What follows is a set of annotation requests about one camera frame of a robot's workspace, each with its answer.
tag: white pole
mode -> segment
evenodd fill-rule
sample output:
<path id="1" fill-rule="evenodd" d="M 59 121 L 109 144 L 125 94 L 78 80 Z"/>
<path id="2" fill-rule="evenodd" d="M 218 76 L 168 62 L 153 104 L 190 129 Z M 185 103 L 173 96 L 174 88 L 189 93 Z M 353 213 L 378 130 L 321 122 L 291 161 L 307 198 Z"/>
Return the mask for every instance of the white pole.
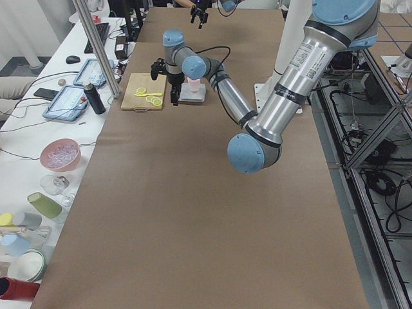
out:
<path id="1" fill-rule="evenodd" d="M 96 26 L 93 23 L 86 1 L 73 0 L 73 4 L 75 5 L 76 11 L 79 14 L 84 32 L 86 32 L 86 36 L 88 37 L 91 46 L 93 47 L 93 52 L 96 55 L 97 61 L 102 68 L 106 82 L 110 87 L 111 94 L 113 95 L 113 98 L 117 98 L 120 95 L 120 89 L 118 87 L 113 71 L 111 70 L 108 56 L 104 51 L 102 40 L 97 33 Z"/>
<path id="2" fill-rule="evenodd" d="M 263 107 L 276 83 L 286 70 L 290 60 L 302 43 L 304 38 L 303 26 L 306 24 L 312 13 L 312 0 L 291 0 L 288 15 L 283 28 L 283 34 L 277 57 L 274 65 L 274 71 L 265 84 L 256 84 L 256 101 L 258 109 Z"/>

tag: smartphone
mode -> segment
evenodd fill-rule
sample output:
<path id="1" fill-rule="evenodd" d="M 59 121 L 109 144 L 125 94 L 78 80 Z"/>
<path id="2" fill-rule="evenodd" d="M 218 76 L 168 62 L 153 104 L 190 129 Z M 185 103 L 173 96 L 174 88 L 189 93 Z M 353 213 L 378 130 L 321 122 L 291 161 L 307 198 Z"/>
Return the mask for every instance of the smartphone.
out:
<path id="1" fill-rule="evenodd" d="M 45 98 L 46 100 L 52 101 L 58 93 L 59 92 L 57 90 L 39 88 L 33 95 L 35 97 Z"/>

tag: computer mouse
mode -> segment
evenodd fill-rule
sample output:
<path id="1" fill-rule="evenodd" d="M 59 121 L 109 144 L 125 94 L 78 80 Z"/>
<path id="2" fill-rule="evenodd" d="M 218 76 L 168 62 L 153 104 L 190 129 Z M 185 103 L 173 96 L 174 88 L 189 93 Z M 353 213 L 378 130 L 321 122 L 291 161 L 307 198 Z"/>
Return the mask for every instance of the computer mouse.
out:
<path id="1" fill-rule="evenodd" d="M 80 62 L 80 57 L 70 55 L 69 57 L 66 58 L 66 63 L 67 64 L 73 64 L 73 63 L 78 63 Z"/>

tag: sticker label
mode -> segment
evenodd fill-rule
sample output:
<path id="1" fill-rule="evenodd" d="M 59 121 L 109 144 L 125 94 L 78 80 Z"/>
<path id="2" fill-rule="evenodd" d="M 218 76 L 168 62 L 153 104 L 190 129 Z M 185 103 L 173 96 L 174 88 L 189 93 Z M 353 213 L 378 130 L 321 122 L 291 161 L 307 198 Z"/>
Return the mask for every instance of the sticker label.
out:
<path id="1" fill-rule="evenodd" d="M 328 50 L 303 42 L 288 66 L 315 82 L 331 59 L 332 54 Z"/>
<path id="2" fill-rule="evenodd" d="M 300 95 L 296 92 L 290 91 L 288 88 L 280 85 L 280 83 L 277 83 L 275 85 L 275 93 L 277 95 L 280 95 L 281 97 L 287 98 L 288 100 L 299 104 L 299 105 L 303 105 L 306 102 L 306 97 L 303 95 Z"/>

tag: tablet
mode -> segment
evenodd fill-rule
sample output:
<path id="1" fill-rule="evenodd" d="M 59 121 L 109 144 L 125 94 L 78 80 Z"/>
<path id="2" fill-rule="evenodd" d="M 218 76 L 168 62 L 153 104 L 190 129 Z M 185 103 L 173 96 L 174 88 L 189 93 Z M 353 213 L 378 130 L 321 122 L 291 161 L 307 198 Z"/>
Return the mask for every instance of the tablet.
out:
<path id="1" fill-rule="evenodd" d="M 113 69 L 115 63 L 113 60 L 109 60 L 110 68 Z M 96 87 L 101 87 L 106 82 L 103 71 L 98 63 L 97 59 L 87 59 L 83 64 L 83 67 L 77 73 L 73 85 L 83 86 L 83 82 L 89 80 Z"/>
<path id="2" fill-rule="evenodd" d="M 88 105 L 83 87 L 65 85 L 43 113 L 44 118 L 74 121 Z"/>

